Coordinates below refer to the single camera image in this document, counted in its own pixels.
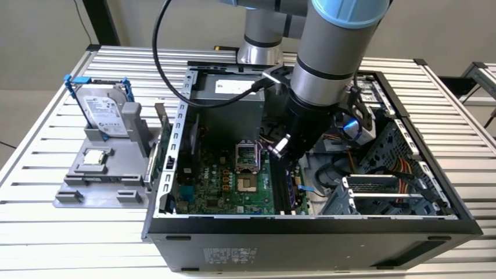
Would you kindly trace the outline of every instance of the label sticker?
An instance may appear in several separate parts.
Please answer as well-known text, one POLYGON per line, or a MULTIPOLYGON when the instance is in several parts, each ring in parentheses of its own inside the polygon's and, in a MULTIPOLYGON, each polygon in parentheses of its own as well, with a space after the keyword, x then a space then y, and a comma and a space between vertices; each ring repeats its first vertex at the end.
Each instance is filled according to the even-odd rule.
POLYGON ((239 95, 251 88, 253 83, 252 80, 217 80, 216 93, 239 95))
POLYGON ((203 248, 203 254, 209 264, 253 263, 256 248, 203 248))
POLYGON ((99 178, 99 177, 85 177, 84 180, 87 180, 87 181, 101 181, 101 178, 99 178))
POLYGON ((109 136, 128 136, 116 101, 97 96, 85 96, 84 101, 99 130, 109 136))

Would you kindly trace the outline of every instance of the motherboard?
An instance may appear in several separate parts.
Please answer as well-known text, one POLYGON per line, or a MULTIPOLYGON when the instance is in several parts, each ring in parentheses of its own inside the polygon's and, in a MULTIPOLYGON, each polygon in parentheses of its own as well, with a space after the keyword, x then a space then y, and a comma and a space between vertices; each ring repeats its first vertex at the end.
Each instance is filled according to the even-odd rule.
MULTIPOLYGON (((200 150, 197 175, 179 187, 179 214, 276 214, 269 153, 264 149, 257 153, 260 167, 252 173, 236 168, 240 158, 236 160, 235 150, 200 150)), ((295 184, 301 184, 301 174, 288 172, 287 176, 292 180, 289 199, 295 214, 308 214, 307 197, 295 184)))

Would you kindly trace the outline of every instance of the aluminum table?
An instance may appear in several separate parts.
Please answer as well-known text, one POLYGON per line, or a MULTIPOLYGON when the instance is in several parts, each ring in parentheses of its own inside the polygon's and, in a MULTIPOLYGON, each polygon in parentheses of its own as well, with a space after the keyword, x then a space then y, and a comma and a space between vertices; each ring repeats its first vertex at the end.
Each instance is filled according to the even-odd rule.
MULTIPOLYGON (((235 63, 231 51, 161 50, 160 61, 180 87, 188 60, 235 63)), ((295 54, 285 55, 287 64, 295 54)), ((52 200, 80 148, 85 124, 60 87, 0 171, 0 277, 5 278, 295 278, 496 277, 496 143, 431 68, 412 59, 365 58, 361 70, 381 71, 416 128, 465 201, 484 236, 408 271, 373 273, 172 273, 153 244, 141 242, 144 209, 59 209, 52 200)), ((160 125, 155 102, 173 120, 177 99, 163 83, 151 49, 103 46, 87 51, 73 76, 128 77, 141 117, 160 125)))

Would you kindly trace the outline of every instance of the blue drive bracket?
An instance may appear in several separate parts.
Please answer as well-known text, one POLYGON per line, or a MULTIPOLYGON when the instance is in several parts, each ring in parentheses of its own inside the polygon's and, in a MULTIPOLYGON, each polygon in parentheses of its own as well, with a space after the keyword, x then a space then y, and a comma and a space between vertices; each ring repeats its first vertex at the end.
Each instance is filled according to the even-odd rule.
MULTIPOLYGON (((77 106, 79 108, 81 109, 81 112, 83 112, 83 116, 87 120, 87 123, 88 123, 88 128, 93 128, 92 127, 92 124, 89 122, 89 119, 88 119, 88 116, 87 114, 84 113, 83 111, 83 107, 80 105, 80 102, 76 98, 76 92, 75 92, 75 89, 72 87, 73 84, 91 84, 91 83, 96 83, 93 82, 92 78, 91 77, 75 77, 72 79, 72 76, 71 74, 67 74, 65 77, 64 77, 64 85, 71 93, 71 97, 76 100, 76 103, 77 103, 77 106)), ((129 80, 127 79, 127 77, 124 77, 124 79, 121 80, 121 84, 124 85, 125 87, 125 97, 127 97, 127 101, 128 102, 135 102, 135 95, 132 94, 132 89, 131 89, 131 82, 129 80)), ((105 133, 103 133, 103 139, 104 140, 108 140, 108 135, 105 133)))
POLYGON ((88 128, 92 129, 92 124, 89 122, 89 119, 88 119, 88 116, 87 114, 84 113, 83 111, 83 107, 80 106, 80 102, 76 98, 76 92, 75 92, 75 88, 72 87, 72 84, 76 83, 76 84, 88 84, 91 83, 92 79, 89 77, 75 77, 73 78, 73 81, 71 82, 71 74, 67 74, 65 77, 64 77, 64 85, 71 93, 71 97, 76 100, 76 103, 77 103, 77 106, 79 106, 79 109, 80 111, 83 112, 83 116, 84 116, 84 119, 87 120, 87 123, 88 123, 88 128))
POLYGON ((123 81, 121 81, 121 84, 124 84, 124 87, 125 87, 125 93, 127 93, 127 100, 129 102, 135 102, 135 95, 132 94, 132 89, 131 89, 131 82, 129 80, 127 79, 127 77, 124 77, 123 81))

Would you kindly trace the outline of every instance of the floor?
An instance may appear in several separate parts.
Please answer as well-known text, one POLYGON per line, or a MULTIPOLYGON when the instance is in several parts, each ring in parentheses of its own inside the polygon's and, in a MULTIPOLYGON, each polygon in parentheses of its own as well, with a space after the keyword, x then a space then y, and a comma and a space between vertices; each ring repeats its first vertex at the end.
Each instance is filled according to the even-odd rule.
MULTIPOLYGON (((0 90, 0 141, 17 146, 49 103, 53 91, 0 90)), ((13 149, 0 145, 0 168, 13 149)))

